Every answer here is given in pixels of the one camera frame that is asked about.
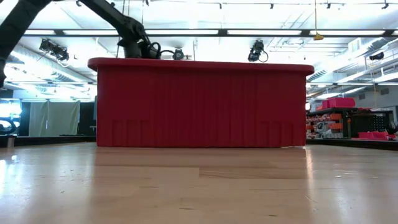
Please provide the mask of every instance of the fluorescent light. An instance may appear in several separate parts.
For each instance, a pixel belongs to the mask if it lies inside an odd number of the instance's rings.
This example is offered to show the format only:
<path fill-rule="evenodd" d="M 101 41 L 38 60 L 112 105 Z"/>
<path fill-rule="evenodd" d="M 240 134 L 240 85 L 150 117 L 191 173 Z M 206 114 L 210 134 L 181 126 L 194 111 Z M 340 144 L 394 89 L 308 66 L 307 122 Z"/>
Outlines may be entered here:
<path fill-rule="evenodd" d="M 339 94 L 341 94 L 341 93 L 325 93 L 325 94 L 322 94 L 320 96 L 317 96 L 317 98 L 318 99 L 327 99 L 327 98 L 331 98 L 331 97 L 334 97 L 334 96 L 338 96 Z"/>
<path fill-rule="evenodd" d="M 308 85 L 333 85 L 333 83 L 307 83 Z"/>
<path fill-rule="evenodd" d="M 300 35 L 301 30 L 229 30 L 229 35 Z"/>
<path fill-rule="evenodd" d="M 398 83 L 378 83 L 378 85 L 398 85 Z"/>
<path fill-rule="evenodd" d="M 320 35 L 383 35 L 384 30 L 318 30 Z M 311 35 L 316 35 L 315 30 L 311 30 Z"/>
<path fill-rule="evenodd" d="M 383 75 L 382 77 L 379 77 L 379 78 L 375 78 L 374 82 L 379 83 L 379 82 L 392 80 L 392 79 L 395 79 L 395 78 L 398 78 L 398 72 L 391 73 L 391 74 L 388 74 L 388 75 Z"/>
<path fill-rule="evenodd" d="M 119 35 L 116 30 L 64 30 L 66 35 Z"/>
<path fill-rule="evenodd" d="M 27 30 L 25 35 L 55 35 L 54 30 Z"/>
<path fill-rule="evenodd" d="M 311 97 L 311 96 L 313 96 L 315 94 L 317 94 L 317 93 L 310 93 L 310 94 L 307 94 L 306 97 Z"/>
<path fill-rule="evenodd" d="M 355 88 L 355 89 L 353 89 L 353 90 L 348 90 L 348 91 L 345 92 L 344 94 L 355 93 L 356 91 L 363 90 L 363 89 L 365 89 L 365 87 Z"/>
<path fill-rule="evenodd" d="M 218 30 L 147 30 L 148 35 L 216 35 Z"/>
<path fill-rule="evenodd" d="M 11 101 L 11 100 L 20 100 L 20 99 L 19 98 L 1 98 L 1 100 Z"/>
<path fill-rule="evenodd" d="M 82 84 L 88 84 L 88 82 L 53 82 L 53 84 L 57 84 L 57 85 L 82 85 Z"/>
<path fill-rule="evenodd" d="M 15 84 L 47 84 L 48 82 L 36 82 L 36 81 L 7 81 L 6 83 L 15 83 Z"/>
<path fill-rule="evenodd" d="M 337 83 L 337 85 L 373 85 L 373 83 Z"/>
<path fill-rule="evenodd" d="M 358 77 L 360 77 L 362 75 L 363 75 L 362 73 L 357 73 L 357 74 L 350 75 L 350 76 L 347 76 L 345 78 L 342 78 L 341 80 L 338 80 L 337 82 L 338 83 L 342 83 L 342 82 L 344 83 L 344 82 L 352 81 L 352 80 L 354 80 L 354 79 L 356 79 L 356 78 L 358 78 Z"/>

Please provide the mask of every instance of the pipe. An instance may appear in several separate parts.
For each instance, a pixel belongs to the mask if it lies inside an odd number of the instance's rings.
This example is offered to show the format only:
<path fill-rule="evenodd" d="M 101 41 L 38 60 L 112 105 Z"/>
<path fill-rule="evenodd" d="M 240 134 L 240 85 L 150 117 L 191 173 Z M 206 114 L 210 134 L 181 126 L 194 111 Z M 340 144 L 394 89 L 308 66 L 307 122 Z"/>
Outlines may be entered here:
<path fill-rule="evenodd" d="M 371 72 L 373 72 L 373 71 L 375 71 L 375 70 L 382 69 L 382 68 L 384 68 L 384 67 L 387 67 L 387 66 L 389 66 L 389 65 L 393 65 L 393 64 L 395 64 L 395 63 L 398 63 L 398 58 L 393 59 L 393 60 L 390 60 L 390 61 L 385 62 L 385 63 L 380 64 L 380 65 L 376 65 L 376 66 L 374 66 L 374 67 L 371 67 L 370 69 L 367 69 L 367 70 L 365 70 L 365 71 L 359 72 L 359 73 L 357 73 L 356 75 L 359 75 L 359 77 L 360 77 L 360 76 L 363 76 L 363 75 L 367 75 L 367 74 L 370 74 Z M 394 72 L 394 71 L 395 71 L 394 69 L 393 69 L 393 71 L 391 71 L 391 69 L 390 69 L 390 70 L 388 71 L 388 74 L 390 74 L 390 73 L 392 73 L 392 72 Z M 338 86 L 338 87 L 341 87 L 342 90 L 350 90 L 350 89 L 353 89 L 353 88 L 357 88 L 357 86 Z M 316 91 L 313 91 L 313 92 L 309 92 L 309 93 L 312 94 L 311 97 L 316 97 L 316 96 L 319 95 L 319 94 L 323 94 L 324 89 L 325 89 L 325 88 L 321 88 L 321 89 L 319 89 L 319 90 L 316 90 Z"/>
<path fill-rule="evenodd" d="M 378 38 L 376 40 L 373 40 L 372 42 L 368 43 L 368 47 L 365 51 L 365 53 L 360 54 L 360 55 L 356 55 L 358 54 L 357 50 L 355 52 L 352 53 L 348 53 L 346 51 L 346 53 L 343 53 L 337 57 L 332 58 L 330 61 L 324 62 L 322 63 L 316 70 L 315 73 L 313 75 L 311 75 L 309 78 L 307 78 L 307 80 L 309 82 L 314 81 L 317 78 L 320 78 L 326 74 L 329 74 L 331 72 L 334 72 L 335 70 L 338 70 L 340 68 L 346 67 L 349 64 L 344 64 L 341 61 L 346 61 L 349 62 L 351 59 L 356 58 L 356 57 L 367 57 L 369 55 L 372 55 L 374 52 L 376 52 L 377 50 L 380 50 L 382 47 L 390 44 L 391 42 L 395 41 L 396 38 L 390 37 L 390 38 Z"/>
<path fill-rule="evenodd" d="M 28 50 L 20 45 L 17 45 L 14 50 L 11 52 L 11 55 L 18 58 L 19 60 L 23 61 L 25 64 L 30 66 L 39 67 L 42 70 L 51 70 L 52 72 L 56 72 L 61 79 L 62 77 L 66 77 L 72 81 L 76 82 L 92 82 L 92 79 L 85 77 L 77 72 L 69 68 L 64 68 L 60 66 L 57 62 L 54 62 L 42 55 L 39 55 L 31 50 Z"/>

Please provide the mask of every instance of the gray curtain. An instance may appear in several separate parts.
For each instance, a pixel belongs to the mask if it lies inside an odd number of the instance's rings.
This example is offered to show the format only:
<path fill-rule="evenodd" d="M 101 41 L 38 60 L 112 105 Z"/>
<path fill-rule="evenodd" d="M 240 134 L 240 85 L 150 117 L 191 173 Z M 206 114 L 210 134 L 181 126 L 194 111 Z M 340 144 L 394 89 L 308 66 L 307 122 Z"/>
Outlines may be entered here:
<path fill-rule="evenodd" d="M 32 103 L 30 106 L 29 136 L 54 137 L 77 134 L 80 102 Z"/>
<path fill-rule="evenodd" d="M 49 103 L 31 103 L 30 104 L 30 120 L 29 120 L 29 136 L 44 137 L 47 136 L 47 118 Z"/>

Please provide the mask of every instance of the robotic arm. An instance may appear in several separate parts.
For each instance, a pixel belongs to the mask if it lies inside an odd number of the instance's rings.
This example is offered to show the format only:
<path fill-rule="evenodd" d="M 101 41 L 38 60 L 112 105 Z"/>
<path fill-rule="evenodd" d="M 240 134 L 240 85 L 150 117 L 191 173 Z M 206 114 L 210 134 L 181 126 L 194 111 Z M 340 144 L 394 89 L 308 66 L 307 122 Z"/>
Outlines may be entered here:
<path fill-rule="evenodd" d="M 6 76 L 6 60 L 38 13 L 52 1 L 62 0 L 19 0 L 15 8 L 0 25 L 0 88 Z M 137 20 L 125 16 L 106 0 L 80 0 L 104 20 L 108 21 L 121 36 L 118 43 L 124 49 L 126 58 L 160 59 L 160 45 L 151 43 L 144 26 Z"/>

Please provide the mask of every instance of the white wall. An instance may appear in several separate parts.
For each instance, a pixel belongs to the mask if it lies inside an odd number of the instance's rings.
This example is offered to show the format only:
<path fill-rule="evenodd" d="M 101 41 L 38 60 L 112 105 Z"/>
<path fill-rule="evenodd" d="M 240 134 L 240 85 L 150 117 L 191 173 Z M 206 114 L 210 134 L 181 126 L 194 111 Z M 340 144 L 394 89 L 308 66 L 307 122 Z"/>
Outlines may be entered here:
<path fill-rule="evenodd" d="M 17 99 L 26 99 L 26 98 L 43 99 L 44 97 L 41 94 L 34 93 L 32 91 L 14 90 L 13 98 L 17 98 Z"/>
<path fill-rule="evenodd" d="M 388 88 L 389 94 L 380 95 L 381 88 Z M 365 99 L 360 100 L 359 95 L 347 96 L 355 99 L 355 105 L 358 108 L 389 108 L 394 112 L 394 121 L 398 122 L 397 106 L 398 106 L 398 86 L 379 86 L 375 94 L 372 88 L 367 88 Z"/>

